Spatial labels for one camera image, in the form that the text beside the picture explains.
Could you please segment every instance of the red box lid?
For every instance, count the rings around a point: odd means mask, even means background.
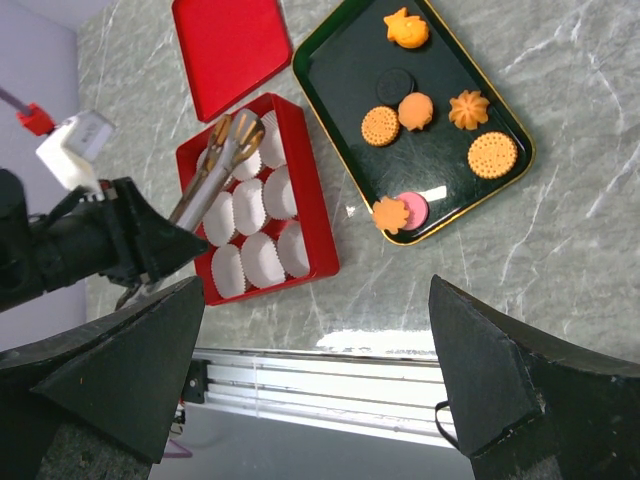
[[[209,122],[291,61],[277,0],[175,0],[198,120]]]

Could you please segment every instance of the orange fish-shaped mooncake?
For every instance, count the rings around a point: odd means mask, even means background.
[[[429,38],[427,22],[418,15],[407,17],[407,7],[402,7],[393,15],[384,17],[384,23],[389,27],[387,39],[401,47],[418,48]]]

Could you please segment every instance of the marble countertop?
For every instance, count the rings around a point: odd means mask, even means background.
[[[294,46],[338,3],[283,1]],[[619,0],[432,3],[529,128],[533,168],[435,236],[396,247],[291,70],[280,73],[248,98],[274,92],[304,108],[342,270],[207,308],[199,346],[433,357],[427,301],[439,274],[562,339],[640,361],[640,13]],[[175,149],[203,129],[170,4],[119,0],[78,35],[82,105],[118,126],[98,173],[133,177],[164,215],[180,195]],[[95,318],[121,290],[91,278],[88,291]]]

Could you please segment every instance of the metal tongs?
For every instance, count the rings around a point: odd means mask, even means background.
[[[264,125],[251,110],[240,110],[235,118],[223,115],[213,127],[204,162],[189,182],[169,221],[195,232],[205,213],[224,188],[233,169],[256,151],[264,138]],[[116,303],[116,310],[158,291],[163,280],[128,288]]]

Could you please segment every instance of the black tray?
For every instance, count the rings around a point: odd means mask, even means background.
[[[387,40],[383,18],[402,7],[429,25],[429,40],[419,49]],[[416,90],[431,97],[434,120],[422,132],[402,129],[394,143],[375,148],[362,138],[360,125],[380,105],[378,77],[394,67],[409,71]],[[533,140],[428,2],[344,1],[298,48],[293,71],[370,210],[383,196],[406,191],[429,200],[423,226],[397,235],[383,232],[393,243],[426,238],[520,178],[533,163]],[[448,119],[449,100],[463,90],[481,90],[491,102],[489,122],[475,131],[459,130]],[[489,131],[509,134],[518,146],[515,167],[496,180],[476,177],[467,163],[471,143]]]

